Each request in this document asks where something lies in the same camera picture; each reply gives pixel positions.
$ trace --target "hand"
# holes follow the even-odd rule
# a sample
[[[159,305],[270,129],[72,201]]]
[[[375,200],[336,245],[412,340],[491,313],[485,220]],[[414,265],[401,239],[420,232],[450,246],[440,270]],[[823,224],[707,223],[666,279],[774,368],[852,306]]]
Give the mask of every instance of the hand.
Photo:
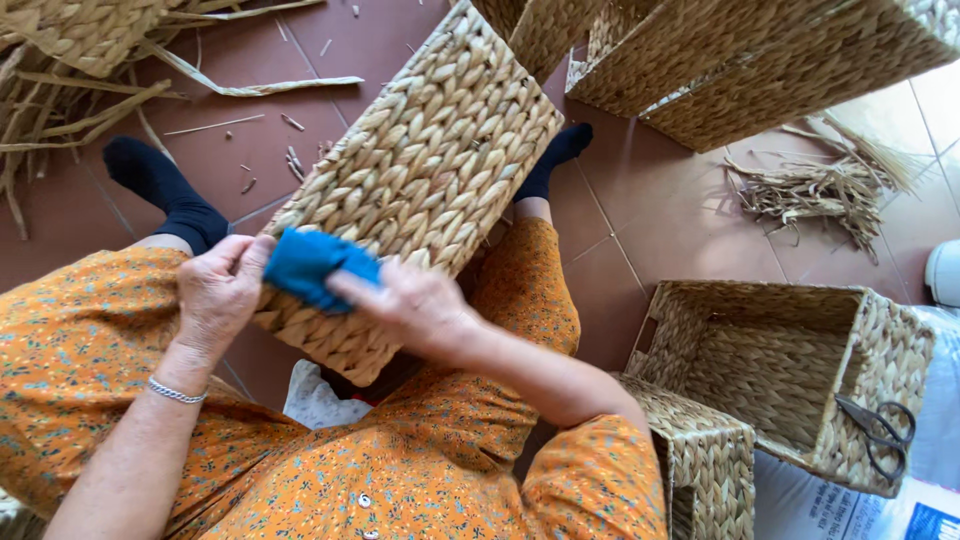
[[[220,359],[253,316],[275,246],[271,236],[231,235],[180,265],[180,342],[213,364]]]
[[[383,286],[340,270],[326,286],[421,356],[453,365],[466,333],[482,327],[482,318],[464,301],[460,287],[439,272],[424,272],[390,259],[380,268]]]

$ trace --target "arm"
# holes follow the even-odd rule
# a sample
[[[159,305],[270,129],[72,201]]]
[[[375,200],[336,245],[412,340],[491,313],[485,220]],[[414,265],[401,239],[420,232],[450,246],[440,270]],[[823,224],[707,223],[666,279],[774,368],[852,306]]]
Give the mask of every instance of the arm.
[[[327,285],[408,348],[444,367],[512,387],[561,429],[617,414],[647,431],[643,409],[614,378],[484,321],[450,278],[392,260],[384,264],[380,277],[383,287],[375,287],[341,271],[331,275]]]
[[[273,246],[269,236],[228,236],[180,266],[180,331],[154,371],[157,382],[188,396],[205,392],[253,314]],[[201,405],[145,389],[90,458],[44,538],[159,538]]]

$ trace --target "woman's right hand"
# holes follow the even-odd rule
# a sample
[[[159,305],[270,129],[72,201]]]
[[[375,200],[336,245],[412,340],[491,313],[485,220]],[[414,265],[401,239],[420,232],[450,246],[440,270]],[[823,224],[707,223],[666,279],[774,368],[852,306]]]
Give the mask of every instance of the woman's right hand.
[[[395,258],[381,266],[380,281],[378,286],[339,270],[326,285],[415,353],[446,367],[463,367],[455,365],[457,351],[466,337],[483,328],[483,319],[464,301],[457,283]]]

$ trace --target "basket handle hole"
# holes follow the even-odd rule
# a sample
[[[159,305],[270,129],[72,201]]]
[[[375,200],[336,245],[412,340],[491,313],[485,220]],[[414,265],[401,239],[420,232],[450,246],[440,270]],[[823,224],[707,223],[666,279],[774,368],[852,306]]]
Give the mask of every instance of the basket handle hole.
[[[653,346],[654,343],[654,336],[657,335],[658,324],[657,319],[652,317],[647,317],[646,320],[643,321],[643,326],[640,327],[640,336],[636,339],[635,350],[645,355],[650,352],[650,347]]]

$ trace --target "scissors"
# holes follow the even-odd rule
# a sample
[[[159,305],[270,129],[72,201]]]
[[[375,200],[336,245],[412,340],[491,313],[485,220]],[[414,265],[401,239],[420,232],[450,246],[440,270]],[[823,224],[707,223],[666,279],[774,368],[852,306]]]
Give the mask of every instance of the scissors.
[[[895,481],[903,475],[903,470],[906,469],[906,449],[910,446],[910,441],[913,440],[914,432],[917,430],[917,418],[914,417],[913,413],[910,412],[910,409],[897,403],[897,402],[883,402],[878,405],[876,412],[867,410],[860,405],[857,405],[848,398],[847,396],[842,396],[840,394],[834,394],[833,399],[840,405],[847,414],[853,418],[853,421],[856,422],[857,426],[863,431],[863,434],[867,436],[870,442],[877,444],[882,447],[893,449],[897,453],[897,469],[894,472],[889,472],[883,470],[880,467],[880,464],[874,459],[874,453],[870,450],[870,447],[873,445],[870,442],[867,443],[867,457],[870,458],[870,464],[874,466],[877,472],[883,475],[884,478]],[[879,412],[884,408],[897,408],[906,415],[907,421],[909,422],[910,429],[907,431],[906,435],[901,435],[897,433],[897,430],[890,425],[889,422],[882,416]],[[878,437],[873,434],[872,425],[874,421],[880,423],[883,427],[883,430],[886,431],[886,434],[889,437]]]

